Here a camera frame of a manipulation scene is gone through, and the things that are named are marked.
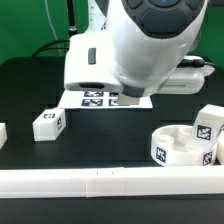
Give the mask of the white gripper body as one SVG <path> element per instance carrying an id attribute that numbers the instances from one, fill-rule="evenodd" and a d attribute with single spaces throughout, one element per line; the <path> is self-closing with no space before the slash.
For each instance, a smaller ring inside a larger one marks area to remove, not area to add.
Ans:
<path id="1" fill-rule="evenodd" d="M 64 88 L 124 95 L 194 94 L 205 80 L 199 68 L 180 68 L 188 44 L 140 33 L 112 38 L 87 33 L 71 38 L 65 58 Z"/>

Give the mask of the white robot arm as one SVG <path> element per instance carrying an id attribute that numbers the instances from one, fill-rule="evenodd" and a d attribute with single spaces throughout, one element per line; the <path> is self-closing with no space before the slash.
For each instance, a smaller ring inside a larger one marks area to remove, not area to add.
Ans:
<path id="1" fill-rule="evenodd" d="M 140 98 L 159 93 L 199 33 L 208 0 L 109 0 L 103 30 L 74 35 L 64 88 Z"/>

